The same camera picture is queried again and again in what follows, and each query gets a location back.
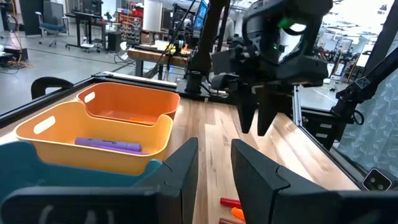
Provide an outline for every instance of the wooden table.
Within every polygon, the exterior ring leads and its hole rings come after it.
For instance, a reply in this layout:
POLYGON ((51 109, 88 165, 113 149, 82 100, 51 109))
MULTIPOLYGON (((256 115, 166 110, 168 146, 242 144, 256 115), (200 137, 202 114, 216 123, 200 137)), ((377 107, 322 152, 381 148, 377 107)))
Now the wooden table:
MULTIPOLYGON (((75 95, 53 105, 74 100, 75 95)), ((16 140, 13 129, 32 116, 34 114, 2 128, 0 144, 16 140)), ((265 136, 259 137, 256 133, 256 125, 252 125, 248 134, 241 132, 234 106, 181 99, 165 159, 190 137, 198 137, 199 176, 194 223, 218 223, 220 217, 237 220, 228 208, 220 206, 220 197, 238 198, 230 156, 231 140, 235 138, 326 189, 358 189, 286 115, 278 114, 265 136)))
MULTIPOLYGON (((147 62, 157 62, 160 59, 161 53, 151 52, 148 50, 138 50, 138 49, 129 49, 127 51, 128 56, 136 61, 136 76, 142 77, 144 71, 144 61, 147 62)), ((167 64, 169 56, 163 55, 161 60, 159 61, 159 75, 158 79, 162 79, 163 72, 163 64, 167 64)), ((178 66, 178 67, 186 67, 188 63, 188 58, 173 56, 170 59, 170 65, 178 66)))

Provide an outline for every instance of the white cylinder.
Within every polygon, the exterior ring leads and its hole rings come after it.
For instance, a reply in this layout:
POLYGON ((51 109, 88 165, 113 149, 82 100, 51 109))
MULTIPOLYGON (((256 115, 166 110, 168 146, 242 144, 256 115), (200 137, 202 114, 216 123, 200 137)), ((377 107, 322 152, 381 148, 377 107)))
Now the white cylinder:
POLYGON ((144 1, 144 23, 143 30, 160 32, 162 26, 163 3, 160 0, 144 1))

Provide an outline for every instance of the table leg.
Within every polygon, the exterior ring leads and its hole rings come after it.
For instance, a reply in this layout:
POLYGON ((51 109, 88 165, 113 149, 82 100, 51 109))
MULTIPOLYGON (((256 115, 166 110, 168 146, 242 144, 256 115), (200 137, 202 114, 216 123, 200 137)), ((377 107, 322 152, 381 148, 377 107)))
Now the table leg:
POLYGON ((106 25, 102 25, 101 38, 102 38, 102 48, 106 50, 106 25))
POLYGON ((144 73, 144 61, 136 60, 136 76, 142 77, 144 73))
POLYGON ((88 43, 92 44, 93 41, 91 40, 91 21, 87 21, 88 23, 88 43))
POLYGON ((76 32, 77 32, 77 46, 81 46, 80 43, 80 19, 76 17, 76 32))
POLYGON ((157 79, 162 80, 162 76, 163 76, 163 65, 160 64, 159 65, 159 74, 157 75, 157 79))

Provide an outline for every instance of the office chair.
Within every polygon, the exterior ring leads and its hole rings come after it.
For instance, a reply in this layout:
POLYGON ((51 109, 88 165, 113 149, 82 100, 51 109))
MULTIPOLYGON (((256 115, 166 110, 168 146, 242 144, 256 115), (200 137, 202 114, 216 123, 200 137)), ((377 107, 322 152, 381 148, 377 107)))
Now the office chair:
POLYGON ((68 17, 63 14, 63 5, 55 2, 44 1, 43 15, 41 12, 35 12, 39 17, 39 28, 42 30, 42 37, 44 31, 47 34, 54 34, 54 38, 50 41, 49 46, 57 44, 57 37, 62 32, 67 31, 69 35, 68 17))

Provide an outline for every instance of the purple marker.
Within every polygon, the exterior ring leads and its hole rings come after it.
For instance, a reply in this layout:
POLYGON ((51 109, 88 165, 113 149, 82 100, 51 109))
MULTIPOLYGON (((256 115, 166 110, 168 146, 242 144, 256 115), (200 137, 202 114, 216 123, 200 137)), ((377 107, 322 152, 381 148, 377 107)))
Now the purple marker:
POLYGON ((130 151, 130 150, 120 149, 120 148, 116 148, 116 147, 99 146, 99 145, 90 145, 89 147, 97 147, 97 148, 100 148, 100 149, 107 149, 107 150, 113 150, 113 151, 118 151, 118 152, 126 152, 126 153, 131 153, 131 154, 138 154, 138 155, 148 155, 148 153, 130 151))
POLYGON ((125 150, 136 151, 136 152, 142 151, 141 145, 139 143, 107 141, 107 140, 102 140, 102 139, 90 139, 90 138, 77 137, 75 139, 75 144, 78 144, 81 146, 98 145, 98 146, 115 147, 115 148, 119 148, 119 149, 125 149, 125 150))

